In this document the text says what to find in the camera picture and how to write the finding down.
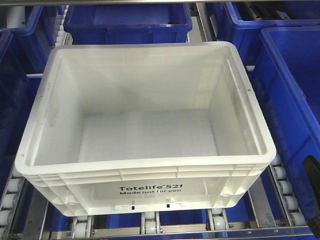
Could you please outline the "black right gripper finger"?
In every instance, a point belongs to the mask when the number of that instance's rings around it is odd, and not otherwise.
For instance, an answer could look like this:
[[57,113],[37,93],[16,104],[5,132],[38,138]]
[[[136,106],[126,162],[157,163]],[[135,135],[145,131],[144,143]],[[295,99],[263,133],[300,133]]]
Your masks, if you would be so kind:
[[320,162],[307,156],[302,162],[310,186],[310,204],[307,208],[307,225],[316,238],[320,237]]

